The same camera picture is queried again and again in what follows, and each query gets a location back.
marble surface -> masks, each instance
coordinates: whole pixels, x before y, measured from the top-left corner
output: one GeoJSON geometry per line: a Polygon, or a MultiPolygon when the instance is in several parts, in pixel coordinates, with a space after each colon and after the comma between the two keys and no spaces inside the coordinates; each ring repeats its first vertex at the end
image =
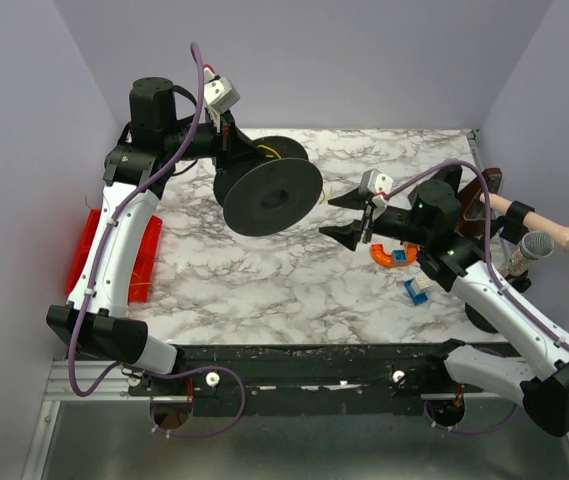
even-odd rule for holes
{"type": "MultiPolygon", "coordinates": [[[[422,130],[246,130],[251,138],[286,135],[308,150],[328,197],[353,189],[376,167],[395,185],[447,158],[473,162],[463,132],[422,130]]],[[[361,212],[317,205],[300,223],[269,237],[232,232],[212,191],[214,169],[203,160],[169,182],[157,215],[164,221],[151,299],[129,316],[176,344],[410,343],[502,341],[476,329],[461,301],[439,287],[415,307],[402,283],[417,266],[385,269],[368,246],[353,253],[321,235],[321,225],[347,224],[361,212]]],[[[466,181],[472,178],[464,173],[466,181]]],[[[408,207],[405,194],[393,204],[408,207]]],[[[399,247],[374,238],[387,251],[399,247]]],[[[499,265],[501,249],[494,263],[499,265]]]]}

red tray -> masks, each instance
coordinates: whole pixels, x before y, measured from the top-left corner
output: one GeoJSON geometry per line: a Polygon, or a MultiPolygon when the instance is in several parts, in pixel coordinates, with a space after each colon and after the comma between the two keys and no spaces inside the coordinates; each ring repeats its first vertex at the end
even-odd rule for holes
{"type": "MultiPolygon", "coordinates": [[[[75,251],[75,258],[71,267],[71,273],[66,283],[64,290],[68,295],[73,291],[75,284],[82,274],[84,264],[88,258],[88,253],[91,250],[93,237],[97,230],[97,224],[100,221],[99,209],[91,210],[80,238],[80,243],[75,251]]],[[[135,266],[133,267],[133,274],[131,275],[131,282],[128,289],[129,303],[144,303],[148,302],[148,297],[151,291],[151,275],[153,274],[153,267],[155,265],[155,255],[157,254],[157,246],[160,242],[160,232],[162,231],[162,220],[153,215],[146,226],[144,237],[140,249],[137,252],[135,259],[135,266]]]]}

wooden handle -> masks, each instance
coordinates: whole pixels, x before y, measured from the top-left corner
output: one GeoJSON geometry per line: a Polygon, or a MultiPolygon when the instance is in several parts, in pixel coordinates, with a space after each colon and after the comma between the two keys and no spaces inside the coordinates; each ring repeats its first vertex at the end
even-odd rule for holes
{"type": "MultiPolygon", "coordinates": [[[[504,197],[496,195],[495,193],[489,194],[489,198],[491,200],[491,208],[501,214],[505,214],[513,203],[504,197]]],[[[484,201],[484,195],[480,195],[480,200],[482,202],[484,201]]],[[[569,227],[555,223],[554,221],[535,212],[529,212],[526,214],[524,217],[524,226],[529,230],[541,230],[548,233],[553,238],[556,245],[559,245],[561,248],[569,252],[569,227]]]]}

gray wall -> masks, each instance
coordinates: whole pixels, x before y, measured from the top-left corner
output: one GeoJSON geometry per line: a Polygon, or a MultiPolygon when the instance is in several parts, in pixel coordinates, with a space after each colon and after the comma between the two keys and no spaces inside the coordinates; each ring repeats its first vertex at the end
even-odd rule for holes
{"type": "Polygon", "coordinates": [[[194,88],[188,53],[244,96],[244,126],[476,128],[550,0],[56,0],[109,106],[133,80],[194,88]]]}
{"type": "Polygon", "coordinates": [[[20,478],[61,342],[45,326],[117,134],[48,0],[0,2],[0,479],[20,478]]]}
{"type": "MultiPolygon", "coordinates": [[[[555,0],[482,126],[506,196],[569,225],[569,0],[555,0]]],[[[569,329],[569,254],[533,270],[530,298],[569,329]]]]}

blue object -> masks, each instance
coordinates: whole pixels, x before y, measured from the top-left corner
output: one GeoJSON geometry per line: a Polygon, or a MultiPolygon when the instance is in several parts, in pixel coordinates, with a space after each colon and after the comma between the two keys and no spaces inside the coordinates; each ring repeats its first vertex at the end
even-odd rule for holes
{"type": "Polygon", "coordinates": [[[404,250],[393,250],[393,260],[395,263],[406,263],[408,261],[406,252],[404,250]]]}
{"type": "Polygon", "coordinates": [[[415,290],[413,290],[413,286],[411,285],[413,283],[413,280],[415,279],[411,278],[410,280],[405,281],[404,287],[406,287],[406,291],[411,296],[411,300],[413,300],[415,306],[422,305],[423,303],[428,302],[428,296],[426,295],[425,292],[418,294],[415,293],[415,290]]]}

